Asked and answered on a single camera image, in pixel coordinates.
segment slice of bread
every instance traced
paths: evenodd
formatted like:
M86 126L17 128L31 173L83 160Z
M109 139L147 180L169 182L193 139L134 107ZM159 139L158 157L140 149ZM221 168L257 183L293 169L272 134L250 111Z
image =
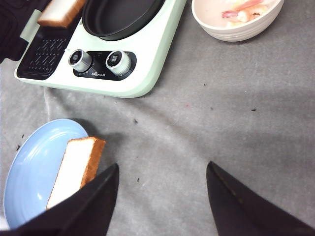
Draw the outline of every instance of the slice of bread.
M105 143L96 137L69 140L46 209L70 197L94 179Z
M52 0L37 22L41 26L68 27L86 0Z

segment brand logo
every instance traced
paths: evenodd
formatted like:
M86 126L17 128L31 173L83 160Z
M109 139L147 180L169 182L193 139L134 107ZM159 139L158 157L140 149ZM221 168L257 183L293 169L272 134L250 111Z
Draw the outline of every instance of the brand logo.
M104 77L105 74L98 74L97 72L92 72L92 76L102 76L102 77Z

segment blue plate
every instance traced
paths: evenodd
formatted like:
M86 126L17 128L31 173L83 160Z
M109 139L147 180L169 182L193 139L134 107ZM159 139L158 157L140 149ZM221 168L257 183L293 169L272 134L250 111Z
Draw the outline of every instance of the blue plate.
M78 123L57 119L25 141L13 160L4 189L4 214L10 228L45 210L67 142L87 135Z

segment bread crust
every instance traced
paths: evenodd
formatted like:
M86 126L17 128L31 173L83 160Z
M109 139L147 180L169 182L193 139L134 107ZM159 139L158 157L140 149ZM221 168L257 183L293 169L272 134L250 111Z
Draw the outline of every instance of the bread crust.
M103 139L99 139L97 137L89 137L89 138L94 139L94 145L92 148L92 152L90 154L88 164L85 168L85 171L82 177L80 188L82 188L85 184L87 184L92 179L94 179L97 172L100 157L102 156L103 148L106 144L106 141Z

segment gray cloth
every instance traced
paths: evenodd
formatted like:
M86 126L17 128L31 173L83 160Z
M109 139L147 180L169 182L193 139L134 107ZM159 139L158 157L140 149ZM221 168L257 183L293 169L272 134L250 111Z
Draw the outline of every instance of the gray cloth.
M99 171L120 166L109 236L217 235L210 160L315 227L314 9L313 0L286 0L259 36L226 43L202 30L189 1L157 84L135 99L25 84L6 60L1 195L17 146L70 118L107 141Z

